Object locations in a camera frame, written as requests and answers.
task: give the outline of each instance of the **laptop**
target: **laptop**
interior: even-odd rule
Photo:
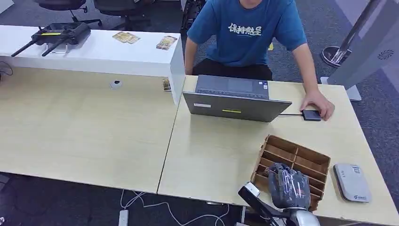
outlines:
[[[269,99],[266,80],[230,78],[212,75],[199,75],[196,93],[217,94],[233,97]]]
[[[191,114],[271,122],[292,102],[183,92]]]

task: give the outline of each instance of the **laptop keyboard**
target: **laptop keyboard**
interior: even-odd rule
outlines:
[[[267,98],[266,95],[260,95],[260,94],[235,93],[235,92],[208,90],[208,89],[198,89],[197,92],[203,94],[218,94],[218,95],[234,96],[234,97],[262,98],[262,99]]]

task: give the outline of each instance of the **gray panel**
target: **gray panel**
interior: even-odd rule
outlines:
[[[356,85],[393,59],[397,59],[399,4],[386,1],[373,25],[345,62],[328,78],[329,84]]]
[[[292,103],[183,92],[191,114],[271,122]]]
[[[234,97],[269,99],[268,83],[266,80],[199,75],[195,92]]]

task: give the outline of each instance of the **printed text on t-shirt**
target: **printed text on t-shirt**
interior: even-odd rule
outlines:
[[[249,35],[258,35],[262,34],[262,27],[245,27],[245,26],[237,26],[236,24],[231,24],[229,26],[230,32],[235,32],[237,34],[249,34]]]

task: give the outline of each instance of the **blue t-shirt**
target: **blue t-shirt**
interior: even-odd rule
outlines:
[[[262,0],[252,9],[239,0],[208,0],[187,35],[202,44],[214,34],[207,56],[227,66],[267,64],[273,37],[289,51],[306,43],[294,0]]]

